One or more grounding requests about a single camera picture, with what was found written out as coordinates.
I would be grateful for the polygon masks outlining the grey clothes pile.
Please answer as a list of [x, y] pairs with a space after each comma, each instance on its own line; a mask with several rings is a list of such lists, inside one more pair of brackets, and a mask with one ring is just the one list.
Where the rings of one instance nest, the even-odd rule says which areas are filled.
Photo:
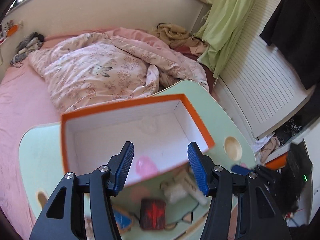
[[23, 61], [31, 52], [39, 50], [44, 44], [44, 36], [37, 32], [31, 33], [16, 47], [16, 55], [10, 61], [10, 65]]

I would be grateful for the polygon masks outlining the green hanging cloth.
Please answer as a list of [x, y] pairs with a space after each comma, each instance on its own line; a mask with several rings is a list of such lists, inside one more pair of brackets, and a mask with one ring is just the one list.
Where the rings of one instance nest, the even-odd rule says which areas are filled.
[[198, 62], [218, 78], [240, 37], [255, 0], [207, 0], [211, 4], [204, 25], [195, 34], [208, 44]]

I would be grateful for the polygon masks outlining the pink floral duvet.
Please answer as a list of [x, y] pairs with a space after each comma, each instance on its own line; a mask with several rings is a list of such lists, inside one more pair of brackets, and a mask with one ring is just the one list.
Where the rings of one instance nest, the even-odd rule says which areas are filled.
[[80, 34], [33, 51], [28, 60], [61, 113], [150, 96], [181, 80], [209, 87], [199, 63], [140, 30]]

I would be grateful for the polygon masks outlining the white slatted wardrobe door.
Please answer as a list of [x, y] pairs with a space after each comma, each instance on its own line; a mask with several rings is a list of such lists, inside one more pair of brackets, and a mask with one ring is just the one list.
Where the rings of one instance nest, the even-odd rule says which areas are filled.
[[255, 0], [214, 91], [219, 104], [249, 142], [289, 120], [310, 99], [278, 48], [259, 36], [281, 0]]

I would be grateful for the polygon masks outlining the orange desk organizer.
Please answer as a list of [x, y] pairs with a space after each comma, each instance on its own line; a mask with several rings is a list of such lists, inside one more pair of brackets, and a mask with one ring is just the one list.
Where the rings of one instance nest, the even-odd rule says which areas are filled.
[[7, 31], [7, 37], [10, 37], [12, 36], [14, 33], [16, 33], [19, 29], [19, 26], [16, 24], [16, 25], [13, 25], [8, 31]]

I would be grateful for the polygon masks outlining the dark red mahjong pouch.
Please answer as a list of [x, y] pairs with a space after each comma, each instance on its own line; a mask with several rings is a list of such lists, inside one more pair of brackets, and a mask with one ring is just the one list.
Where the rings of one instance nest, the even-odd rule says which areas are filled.
[[139, 226], [142, 230], [164, 230], [166, 203], [162, 199], [143, 198], [140, 202]]

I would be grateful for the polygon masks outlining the beige doll figure keychain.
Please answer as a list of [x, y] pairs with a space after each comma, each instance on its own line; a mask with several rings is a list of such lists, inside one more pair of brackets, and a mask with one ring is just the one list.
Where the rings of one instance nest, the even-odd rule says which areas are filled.
[[189, 196], [189, 193], [184, 189], [184, 187], [174, 181], [163, 181], [160, 183], [159, 188], [163, 192], [167, 202], [170, 204], [175, 204]]

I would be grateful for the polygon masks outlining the white cream tube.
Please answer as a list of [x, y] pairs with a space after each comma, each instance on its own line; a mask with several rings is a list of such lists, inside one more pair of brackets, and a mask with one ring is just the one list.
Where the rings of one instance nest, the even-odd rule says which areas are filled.
[[189, 176], [186, 170], [180, 170], [175, 177], [175, 182], [180, 184], [189, 195], [198, 201], [200, 205], [207, 205], [207, 197], [205, 197], [204, 194], [199, 190], [195, 181]]

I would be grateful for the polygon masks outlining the pink bed sheet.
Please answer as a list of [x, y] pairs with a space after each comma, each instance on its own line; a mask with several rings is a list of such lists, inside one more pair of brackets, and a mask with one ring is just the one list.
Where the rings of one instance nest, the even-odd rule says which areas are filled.
[[20, 172], [20, 141], [29, 128], [59, 119], [44, 79], [33, 66], [44, 67], [57, 59], [58, 54], [51, 51], [60, 42], [73, 39], [82, 47], [88, 40], [97, 41], [103, 34], [103, 30], [85, 30], [51, 37], [43, 48], [9, 67], [1, 81], [1, 209], [22, 239], [29, 238], [35, 218]]

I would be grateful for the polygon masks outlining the brown capybara plush keychain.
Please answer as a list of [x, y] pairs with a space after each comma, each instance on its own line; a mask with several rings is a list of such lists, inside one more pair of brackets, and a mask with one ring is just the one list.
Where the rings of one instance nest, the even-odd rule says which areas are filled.
[[[119, 230], [119, 233], [123, 235], [124, 233], [131, 230], [133, 226], [133, 218], [124, 209], [115, 205], [113, 205], [112, 207], [113, 207], [113, 214], [116, 220], [117, 228]], [[84, 216], [84, 219], [85, 219], [85, 228], [86, 228], [87, 238], [94, 239], [92, 219], [87, 215]]]

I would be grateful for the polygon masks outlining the tan crumpled clothes pile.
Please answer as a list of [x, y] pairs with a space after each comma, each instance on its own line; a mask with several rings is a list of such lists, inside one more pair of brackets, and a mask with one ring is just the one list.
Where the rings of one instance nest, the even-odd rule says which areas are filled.
[[159, 38], [173, 50], [189, 49], [190, 53], [196, 56], [200, 56], [208, 46], [206, 42], [196, 38], [185, 28], [176, 24], [160, 23], [157, 27], [148, 30], [148, 34]]

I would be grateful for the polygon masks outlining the orange gradient cardboard box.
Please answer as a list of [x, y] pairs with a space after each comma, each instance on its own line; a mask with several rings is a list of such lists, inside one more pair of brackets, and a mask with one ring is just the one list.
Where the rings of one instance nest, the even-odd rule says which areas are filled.
[[158, 176], [188, 162], [187, 148], [191, 142], [197, 143], [203, 152], [215, 145], [184, 94], [118, 101], [63, 114], [63, 170], [77, 175], [92, 172], [107, 164], [127, 141], [134, 145], [126, 179], [129, 186], [149, 179], [136, 174], [136, 161], [141, 156], [148, 156], [156, 164]]

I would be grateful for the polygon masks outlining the pink translucent heart case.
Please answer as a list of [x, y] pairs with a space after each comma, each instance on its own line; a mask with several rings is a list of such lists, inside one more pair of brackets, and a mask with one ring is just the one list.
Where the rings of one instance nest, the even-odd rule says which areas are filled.
[[148, 157], [141, 156], [136, 161], [136, 174], [141, 178], [150, 178], [158, 174], [156, 164]]

